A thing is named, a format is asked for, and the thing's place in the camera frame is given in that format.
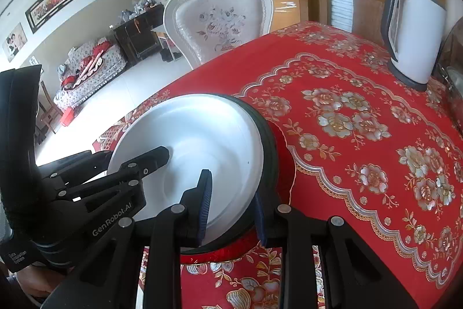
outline sofa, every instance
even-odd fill
[[[71,50],[69,58],[64,62],[65,72],[61,80],[63,81],[71,75],[76,75],[82,60],[92,56],[93,48],[104,41],[107,41],[106,37],[88,41],[74,51]],[[58,90],[53,102],[62,111],[65,111],[68,107],[76,108],[82,104],[124,69],[127,62],[122,55],[121,48],[114,42],[112,44],[109,49],[97,58],[94,68],[83,75],[73,87]]]

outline floral tablecloth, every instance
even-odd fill
[[[279,156],[292,159],[280,173],[290,176],[291,205],[319,219],[342,216],[418,306],[430,308],[462,263],[463,141],[447,116],[444,87],[431,80],[426,92],[407,88],[388,59],[383,48],[341,30],[294,25],[170,84],[94,146],[113,149],[141,114],[170,97],[233,94],[284,138]],[[184,308],[277,307],[281,250],[243,250],[249,240],[252,232],[237,243],[239,256],[182,259]],[[318,261],[316,248],[301,258],[312,255]],[[322,307],[319,264],[315,273]]]

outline electric kettle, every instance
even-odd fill
[[[426,91],[444,32],[439,0],[385,0],[381,35],[391,54],[388,68],[402,83]]]

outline framed painting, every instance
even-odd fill
[[[18,54],[22,47],[27,42],[26,35],[24,34],[23,27],[19,23],[3,41],[2,47],[5,52],[8,62],[11,62],[13,58]]]
[[[32,33],[45,24],[56,12],[73,0],[37,0],[27,11],[26,18]]]

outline floor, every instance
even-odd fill
[[[77,152],[92,150],[92,143],[149,96],[191,70],[182,57],[163,62],[159,53],[153,54],[129,68],[106,84],[84,102],[82,110],[68,127],[56,120],[56,135],[48,132],[45,141],[36,147],[38,166]]]

